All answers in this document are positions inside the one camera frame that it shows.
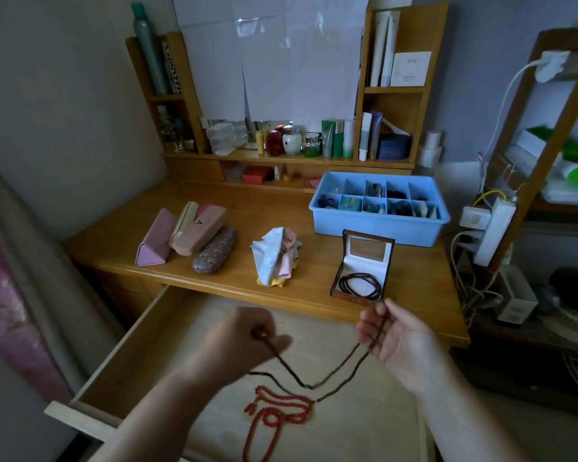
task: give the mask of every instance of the clear plastic container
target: clear plastic container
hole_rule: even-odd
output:
[[[226,121],[233,126],[233,146],[243,147],[248,142],[248,129],[246,121]]]
[[[233,149],[235,137],[231,123],[218,123],[206,130],[212,151]]]

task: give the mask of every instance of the green bottle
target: green bottle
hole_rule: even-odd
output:
[[[139,45],[144,51],[145,61],[148,63],[148,70],[154,83],[154,90],[157,95],[169,94],[170,85],[163,66],[162,53],[154,35],[154,25],[145,14],[143,4],[131,3],[131,9],[135,16],[133,29],[135,29]]]
[[[343,142],[345,140],[345,120],[336,120],[334,123],[334,138],[331,142],[332,157],[343,156]]]

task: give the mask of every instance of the left hand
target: left hand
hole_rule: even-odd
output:
[[[185,364],[188,372],[207,385],[222,388],[237,381],[274,355],[253,331],[265,333],[282,353],[291,345],[288,335],[276,335],[276,324],[264,308],[238,307],[227,313],[204,337]]]

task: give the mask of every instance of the forearm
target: forearm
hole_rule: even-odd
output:
[[[144,397],[91,460],[175,462],[190,427],[217,391],[187,369],[173,372]]]
[[[528,460],[447,354],[418,403],[446,462]]]

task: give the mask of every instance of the red box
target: red box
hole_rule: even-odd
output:
[[[253,165],[244,171],[242,180],[245,183],[250,183],[251,185],[262,185],[265,183],[266,177],[270,173],[274,173],[274,169],[272,167]]]

